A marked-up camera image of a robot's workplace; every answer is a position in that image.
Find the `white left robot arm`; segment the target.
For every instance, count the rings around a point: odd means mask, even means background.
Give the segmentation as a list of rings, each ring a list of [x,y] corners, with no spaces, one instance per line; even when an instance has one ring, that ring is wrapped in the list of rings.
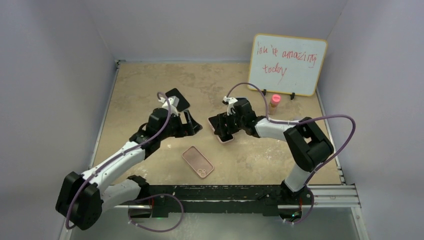
[[[87,230],[108,207],[122,202],[146,203],[149,191],[140,183],[140,177],[129,177],[117,185],[112,182],[151,156],[163,140],[194,136],[202,130],[202,125],[194,120],[189,110],[184,110],[183,116],[186,123],[182,122],[179,113],[165,108],[154,109],[148,121],[116,153],[83,173],[72,171],[66,175],[55,205],[56,211],[65,217],[66,229]]]

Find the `pink phone case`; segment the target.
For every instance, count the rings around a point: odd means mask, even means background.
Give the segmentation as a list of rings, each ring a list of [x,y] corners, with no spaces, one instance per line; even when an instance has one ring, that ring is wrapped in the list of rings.
[[[212,163],[195,146],[190,146],[181,156],[202,179],[206,178],[215,169]]]

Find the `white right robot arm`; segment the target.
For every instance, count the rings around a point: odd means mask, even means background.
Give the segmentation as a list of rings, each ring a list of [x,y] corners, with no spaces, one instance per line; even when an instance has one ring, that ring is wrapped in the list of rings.
[[[276,121],[256,115],[246,98],[232,98],[226,112],[208,118],[213,133],[225,143],[235,133],[244,131],[255,138],[269,138],[287,143],[294,167],[281,183],[280,196],[288,204],[300,198],[308,177],[334,152],[334,146],[310,117],[295,121]]]

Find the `black phone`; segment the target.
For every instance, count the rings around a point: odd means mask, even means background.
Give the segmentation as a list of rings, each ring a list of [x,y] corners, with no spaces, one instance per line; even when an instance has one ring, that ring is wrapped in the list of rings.
[[[182,93],[177,88],[173,88],[167,91],[165,95],[167,98],[171,98],[173,100],[172,105],[176,108],[178,112],[183,112],[191,106],[188,100],[182,95]]]

